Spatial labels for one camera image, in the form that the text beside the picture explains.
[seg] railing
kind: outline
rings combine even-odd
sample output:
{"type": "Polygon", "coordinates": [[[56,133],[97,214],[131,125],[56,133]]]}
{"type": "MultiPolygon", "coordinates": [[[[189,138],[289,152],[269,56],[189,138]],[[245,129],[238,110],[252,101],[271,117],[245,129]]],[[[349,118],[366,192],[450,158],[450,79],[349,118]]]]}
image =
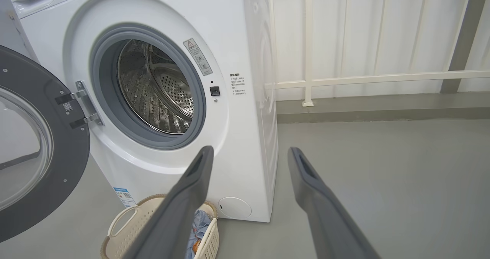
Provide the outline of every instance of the railing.
{"type": "MultiPolygon", "coordinates": [[[[376,45],[376,54],[374,60],[373,76],[359,76],[359,77],[344,77],[343,71],[345,70],[345,46],[346,46],[346,26],[343,27],[343,45],[341,47],[341,64],[338,71],[339,76],[334,78],[325,79],[313,79],[313,0],[305,0],[305,80],[301,81],[284,81],[275,84],[276,89],[287,88],[305,88],[305,100],[303,107],[313,106],[312,102],[312,87],[314,86],[329,86],[329,85],[346,85],[346,84],[358,84],[358,83],[379,83],[379,82],[392,82],[392,81],[418,81],[418,80],[444,80],[444,79],[463,79],[463,78],[490,78],[490,70],[464,70],[464,71],[449,71],[449,66],[453,58],[458,36],[462,27],[464,14],[468,6],[469,0],[465,0],[461,9],[461,16],[457,25],[457,30],[452,42],[452,46],[449,50],[449,54],[446,58],[446,62],[441,72],[426,72],[426,73],[413,73],[413,64],[417,58],[418,47],[420,45],[420,32],[423,29],[424,15],[426,10],[427,0],[422,0],[420,7],[420,16],[418,18],[418,26],[415,33],[415,41],[413,43],[409,72],[404,74],[378,74],[378,61],[379,50],[384,39],[384,22],[387,15],[387,2],[383,0],[382,14],[380,21],[380,30],[378,33],[378,42],[376,45]]],[[[349,10],[350,0],[346,0],[345,4],[345,21],[347,24],[350,18],[349,10]]]]}

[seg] gray floor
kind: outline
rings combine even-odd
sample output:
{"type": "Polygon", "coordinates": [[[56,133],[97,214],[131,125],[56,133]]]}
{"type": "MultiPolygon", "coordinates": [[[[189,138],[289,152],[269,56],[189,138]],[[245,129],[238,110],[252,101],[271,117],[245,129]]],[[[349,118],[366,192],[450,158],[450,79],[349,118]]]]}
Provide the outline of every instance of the gray floor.
{"type": "Polygon", "coordinates": [[[44,220],[0,243],[1,259],[97,259],[124,209],[92,157],[72,194],[44,220]]]}
{"type": "MultiPolygon", "coordinates": [[[[490,120],[279,125],[271,223],[219,219],[218,259],[316,258],[286,152],[301,148],[383,258],[490,254],[490,120]]],[[[122,204],[91,160],[61,207],[0,258],[98,258],[122,204]]]]}

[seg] washing machine door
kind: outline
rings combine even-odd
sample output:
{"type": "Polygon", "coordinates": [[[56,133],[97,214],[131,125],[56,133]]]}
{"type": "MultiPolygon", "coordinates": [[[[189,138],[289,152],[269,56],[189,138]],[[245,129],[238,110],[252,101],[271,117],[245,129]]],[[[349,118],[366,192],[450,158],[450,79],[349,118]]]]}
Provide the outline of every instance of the washing machine door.
{"type": "Polygon", "coordinates": [[[0,242],[58,208],[85,170],[89,128],[76,100],[60,104],[67,94],[49,71],[0,46],[0,242]]]}

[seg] warning label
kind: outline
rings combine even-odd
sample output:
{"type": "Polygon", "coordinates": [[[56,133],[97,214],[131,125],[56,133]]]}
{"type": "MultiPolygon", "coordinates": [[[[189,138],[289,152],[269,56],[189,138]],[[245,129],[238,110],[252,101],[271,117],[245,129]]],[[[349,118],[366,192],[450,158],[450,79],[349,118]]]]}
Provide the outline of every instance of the warning label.
{"type": "Polygon", "coordinates": [[[117,187],[115,187],[114,191],[116,191],[119,198],[121,199],[121,202],[124,204],[125,207],[131,207],[133,205],[136,205],[136,203],[133,200],[133,197],[131,197],[127,189],[118,189],[117,187]]]}
{"type": "Polygon", "coordinates": [[[213,71],[211,70],[208,64],[208,60],[206,60],[206,57],[204,57],[203,53],[201,52],[201,49],[198,47],[194,39],[189,39],[187,41],[184,41],[184,46],[187,48],[189,53],[192,55],[192,57],[198,64],[199,69],[201,69],[203,75],[208,75],[213,73],[213,71]]]}
{"type": "Polygon", "coordinates": [[[230,74],[231,78],[231,92],[233,95],[247,94],[245,92],[245,77],[241,76],[239,73],[230,74]]]}

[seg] clothes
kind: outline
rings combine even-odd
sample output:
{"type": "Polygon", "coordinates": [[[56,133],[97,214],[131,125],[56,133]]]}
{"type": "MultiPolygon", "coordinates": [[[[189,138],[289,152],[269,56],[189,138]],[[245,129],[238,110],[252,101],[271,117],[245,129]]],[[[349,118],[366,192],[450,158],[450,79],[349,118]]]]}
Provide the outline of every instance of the clothes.
{"type": "Polygon", "coordinates": [[[196,248],[194,249],[197,251],[197,246],[199,245],[199,243],[196,242],[200,242],[201,239],[204,237],[204,234],[206,233],[206,230],[208,229],[210,223],[211,218],[205,211],[196,210],[196,212],[194,213],[194,222],[192,223],[191,235],[189,236],[189,242],[187,243],[187,251],[185,254],[186,259],[194,259],[194,256],[196,256],[196,252],[194,252],[193,246],[196,246],[196,248]]]}

